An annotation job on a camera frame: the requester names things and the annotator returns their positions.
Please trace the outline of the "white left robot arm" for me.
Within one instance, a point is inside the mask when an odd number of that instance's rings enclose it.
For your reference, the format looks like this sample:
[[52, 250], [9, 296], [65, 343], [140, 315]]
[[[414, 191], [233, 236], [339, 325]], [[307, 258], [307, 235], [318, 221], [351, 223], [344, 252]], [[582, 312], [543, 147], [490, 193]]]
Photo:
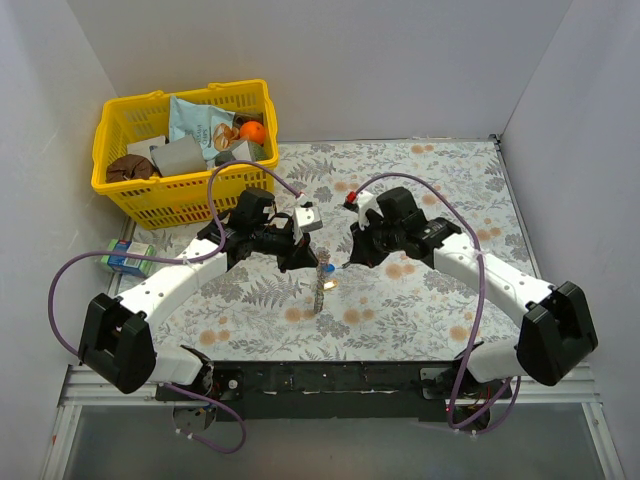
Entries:
[[273, 194], [255, 187], [235, 207], [201, 229], [174, 262], [117, 297], [89, 303], [79, 360], [123, 394], [148, 382], [173, 383], [193, 400], [214, 388], [214, 365], [186, 345], [159, 347], [154, 332], [202, 286], [259, 253], [280, 272], [316, 268], [311, 232], [320, 229], [317, 207], [300, 198], [290, 214], [277, 211]]

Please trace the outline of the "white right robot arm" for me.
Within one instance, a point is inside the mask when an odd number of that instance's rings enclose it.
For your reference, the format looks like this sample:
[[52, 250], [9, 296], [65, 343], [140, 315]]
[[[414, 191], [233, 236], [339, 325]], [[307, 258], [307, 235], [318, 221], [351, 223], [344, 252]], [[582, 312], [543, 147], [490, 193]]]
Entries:
[[468, 362], [453, 371], [453, 387], [460, 395], [475, 397], [489, 382], [512, 376], [554, 386], [597, 348], [579, 286], [565, 282], [554, 287], [480, 252], [455, 223], [427, 219], [408, 189], [396, 187], [378, 196], [351, 192], [344, 205], [358, 215], [351, 226], [351, 263], [373, 268], [389, 254], [402, 252], [483, 293], [518, 327], [512, 339], [475, 346]]

